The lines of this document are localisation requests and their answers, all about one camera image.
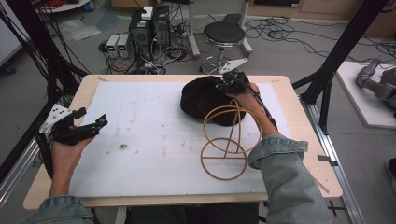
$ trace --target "black hat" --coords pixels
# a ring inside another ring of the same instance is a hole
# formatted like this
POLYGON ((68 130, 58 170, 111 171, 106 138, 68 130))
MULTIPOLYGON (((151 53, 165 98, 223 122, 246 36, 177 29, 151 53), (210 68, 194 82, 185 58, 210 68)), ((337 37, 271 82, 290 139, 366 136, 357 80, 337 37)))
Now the black hat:
MULTIPOLYGON (((229 105, 233 98, 216 88, 216 85, 220 83, 222 83, 221 78, 213 76, 196 78, 187 83, 181 93, 181 109, 196 119, 205 119, 211 110, 219 106, 229 105)), ((235 113, 230 112, 218 115, 212 120, 221 126, 232 126, 235 113)))

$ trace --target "white board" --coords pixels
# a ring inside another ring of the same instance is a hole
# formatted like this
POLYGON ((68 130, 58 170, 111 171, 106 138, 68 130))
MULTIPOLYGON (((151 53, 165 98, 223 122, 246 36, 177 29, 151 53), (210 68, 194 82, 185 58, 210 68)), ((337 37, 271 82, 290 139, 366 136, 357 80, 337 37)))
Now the white board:
MULTIPOLYGON (((108 124, 84 150, 70 192, 78 197, 192 195, 265 192, 260 171, 247 168, 237 179, 208 175, 200 162, 207 142, 203 124, 180 109, 183 82, 101 82, 81 125, 103 114, 108 124)), ((290 137, 271 84, 258 84, 279 130, 290 137)), ((259 131, 242 120, 242 144, 259 131)), ((230 128, 207 126, 208 134, 228 137, 230 128)), ((238 172, 241 160, 210 162, 221 175, 238 172)))
MULTIPOLYGON (((396 118, 393 117, 395 111, 376 98, 372 91, 356 84, 359 71, 367 65, 367 63, 344 62, 338 69, 341 83, 366 126, 396 129, 396 118)), ((382 64, 382 66, 391 67, 388 64, 382 64)), ((379 82, 384 70, 378 66, 371 79, 379 82)))

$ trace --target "black fabric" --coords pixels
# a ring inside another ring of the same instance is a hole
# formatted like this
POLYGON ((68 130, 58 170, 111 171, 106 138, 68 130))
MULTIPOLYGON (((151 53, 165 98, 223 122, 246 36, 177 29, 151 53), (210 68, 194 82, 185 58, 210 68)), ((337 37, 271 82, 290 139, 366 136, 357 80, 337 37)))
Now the black fabric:
POLYGON ((245 32, 241 27, 226 21, 208 24, 204 29, 204 35, 220 43, 237 43, 245 38, 245 32))
MULTIPOLYGON (((205 119, 211 110, 219 106, 229 105, 233 98, 216 88, 219 83, 221 83, 221 79, 213 76, 196 78, 187 83, 181 93, 181 109, 196 119, 205 119)), ((221 126, 232 126, 234 116, 235 113, 225 113, 212 120, 221 126)))

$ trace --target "cardboard box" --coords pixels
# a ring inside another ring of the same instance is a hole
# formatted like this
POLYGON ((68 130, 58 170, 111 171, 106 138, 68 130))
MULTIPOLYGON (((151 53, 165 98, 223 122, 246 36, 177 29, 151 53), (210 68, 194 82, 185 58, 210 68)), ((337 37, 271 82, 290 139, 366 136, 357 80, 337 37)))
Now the cardboard box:
POLYGON ((389 1, 369 26, 364 36, 396 38, 396 1, 389 1))
POLYGON ((143 8, 147 6, 157 6, 161 0, 111 0, 112 7, 120 8, 143 8))

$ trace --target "black pants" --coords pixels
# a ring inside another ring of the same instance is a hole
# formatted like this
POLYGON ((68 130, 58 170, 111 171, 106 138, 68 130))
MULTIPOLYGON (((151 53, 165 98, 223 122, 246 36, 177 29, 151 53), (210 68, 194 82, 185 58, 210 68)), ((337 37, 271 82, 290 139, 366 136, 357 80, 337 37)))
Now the black pants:
POLYGON ((133 224, 257 224, 259 203, 132 208, 133 224))

